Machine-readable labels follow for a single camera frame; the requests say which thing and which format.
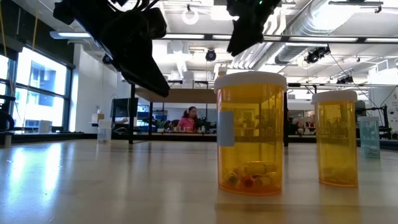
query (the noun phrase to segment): ceiling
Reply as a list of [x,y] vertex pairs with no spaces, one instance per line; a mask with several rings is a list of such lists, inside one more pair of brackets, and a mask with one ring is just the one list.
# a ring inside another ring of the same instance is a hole
[[[59,0],[14,0],[31,14],[39,13],[39,18],[53,27],[55,30],[62,32],[82,32],[84,31],[79,24],[74,22],[68,26],[52,17],[54,9],[54,2]],[[194,25],[186,24],[182,19],[183,11],[187,8],[188,1],[170,0],[160,1],[157,4],[165,15],[165,20],[168,24],[169,33],[197,33],[197,34],[231,34],[233,31],[232,21],[218,21],[213,20],[211,13],[214,8],[217,8],[222,1],[217,0],[201,0],[190,1],[192,9],[198,11],[198,22]],[[289,9],[281,9],[280,13],[285,15],[286,23],[294,19],[301,8],[303,8],[308,0],[286,0],[286,2],[295,2],[295,7]],[[361,8],[356,11],[342,26],[335,29],[331,35],[342,36],[398,36],[398,3],[396,0],[384,0],[385,7],[379,14],[374,13],[374,7]],[[123,10],[132,8],[135,1],[129,1],[123,7]],[[269,27],[273,22],[273,17],[268,20]],[[281,17],[275,19],[278,25],[282,24]],[[169,40],[155,40],[153,41],[154,50],[153,56],[158,63],[161,71],[166,74],[173,74],[177,71],[176,60],[177,57],[172,54],[167,54],[167,44]],[[217,63],[230,62],[233,58],[226,52],[228,41],[186,41],[190,46],[189,54],[184,57],[188,70],[194,71],[209,71],[212,72]],[[368,70],[375,66],[377,62],[383,61],[385,57],[398,57],[397,45],[367,45],[367,44],[330,44],[331,52],[343,70],[352,70],[354,80],[356,83],[366,82]],[[215,49],[217,53],[217,61],[206,62],[205,52],[207,49]],[[101,50],[97,48],[94,42],[85,44],[85,50],[92,55],[100,56]],[[341,68],[329,56],[320,60],[318,63],[309,65],[303,62],[303,56],[295,57],[289,66],[286,66],[279,72],[288,78],[288,82],[332,82],[330,77],[338,77],[341,73]]]

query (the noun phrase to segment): white ceiling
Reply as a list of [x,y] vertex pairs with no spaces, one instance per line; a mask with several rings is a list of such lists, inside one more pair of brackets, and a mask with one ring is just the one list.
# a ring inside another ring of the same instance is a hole
[[[54,2],[59,0],[14,0],[24,9],[32,13],[36,12],[36,8],[39,8],[39,18],[46,22],[48,25],[59,31],[82,31],[82,28],[74,22],[72,25],[67,26],[62,22],[52,17],[52,10],[54,9]],[[209,34],[231,34],[233,31],[233,25],[231,21],[214,21],[211,20],[211,16],[208,15],[211,12],[213,5],[212,0],[193,1],[192,7],[195,7],[199,13],[199,20],[195,25],[187,25],[182,21],[182,12],[185,9],[186,1],[182,1],[181,4],[175,4],[177,1],[172,2],[162,1],[165,19],[168,23],[168,32],[174,33],[209,33]],[[396,0],[384,0],[384,2],[396,2]],[[291,19],[293,14],[297,13],[308,0],[296,0],[296,7],[289,11],[287,19]],[[345,24],[337,28],[332,35],[345,35],[345,36],[359,36],[359,35],[382,35],[382,36],[398,36],[398,5],[388,5],[390,8],[384,10],[379,14],[373,13],[373,9],[364,9],[359,13],[354,14]],[[155,40],[154,41],[154,58],[158,63],[163,73],[171,73],[172,70],[177,70],[175,63],[175,57],[173,55],[167,55],[167,42],[166,40]],[[220,60],[231,60],[232,57],[226,53],[228,46],[227,41],[188,41],[189,46],[199,46],[204,49],[212,48],[216,49],[218,59]],[[398,45],[358,45],[358,44],[330,44],[330,48],[333,55],[337,55],[336,59],[339,61],[343,69],[349,69],[356,67],[358,71],[355,71],[354,78],[356,82],[365,80],[368,73],[367,68],[370,68],[373,64],[368,62],[377,62],[381,60],[378,58],[384,56],[397,55],[398,56]],[[98,49],[95,47],[85,47],[86,50]],[[357,62],[357,57],[361,57],[361,61]],[[288,66],[281,72],[289,77],[289,80],[306,81],[306,77],[311,77],[311,80],[315,82],[326,82],[328,77],[341,73],[340,67],[336,66],[334,60],[330,57],[324,58],[319,61],[318,64],[313,65],[309,69],[305,69],[302,66],[302,57],[298,58],[297,66]],[[193,55],[187,55],[187,67],[189,70],[208,70],[213,71],[216,63],[208,63],[205,60],[205,54],[200,52],[194,52]]]

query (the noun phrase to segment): person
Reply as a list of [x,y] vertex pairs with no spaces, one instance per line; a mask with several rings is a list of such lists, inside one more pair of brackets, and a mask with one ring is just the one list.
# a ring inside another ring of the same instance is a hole
[[184,111],[184,114],[182,115],[182,118],[178,122],[177,129],[181,129],[183,131],[195,131],[195,123],[198,121],[198,116],[197,116],[197,108],[194,106],[189,107],[186,111]]

